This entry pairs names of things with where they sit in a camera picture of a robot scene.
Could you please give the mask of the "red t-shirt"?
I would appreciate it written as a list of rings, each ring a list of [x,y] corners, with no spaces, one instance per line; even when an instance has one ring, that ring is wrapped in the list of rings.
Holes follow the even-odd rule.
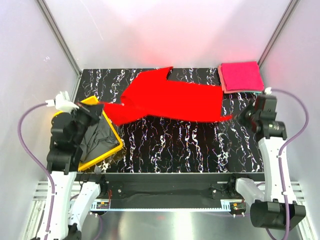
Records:
[[[223,91],[220,86],[172,81],[171,67],[143,71],[120,97],[120,103],[104,103],[104,112],[117,126],[145,116],[187,122],[223,122]]]

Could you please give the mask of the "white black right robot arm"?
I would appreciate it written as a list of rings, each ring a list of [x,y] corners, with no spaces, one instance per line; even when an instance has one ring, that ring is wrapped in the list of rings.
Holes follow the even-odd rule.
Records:
[[[227,185],[227,192],[248,203],[254,227],[290,231],[305,218],[306,208],[298,204],[291,184],[287,145],[293,138],[287,138],[285,124],[276,120],[273,92],[274,88],[266,88],[236,117],[255,134],[263,161],[264,190],[252,179],[240,177]]]

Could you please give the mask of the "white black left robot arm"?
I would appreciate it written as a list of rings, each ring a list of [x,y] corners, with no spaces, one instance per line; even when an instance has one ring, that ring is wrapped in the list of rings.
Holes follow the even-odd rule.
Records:
[[[42,223],[35,239],[79,240],[92,203],[108,193],[107,184],[95,177],[84,183],[75,202],[70,203],[83,154],[81,143],[88,128],[100,121],[103,106],[73,103],[66,91],[61,91],[54,100],[46,101],[46,104],[55,107],[60,114],[51,122],[49,152],[44,168],[48,190]]]

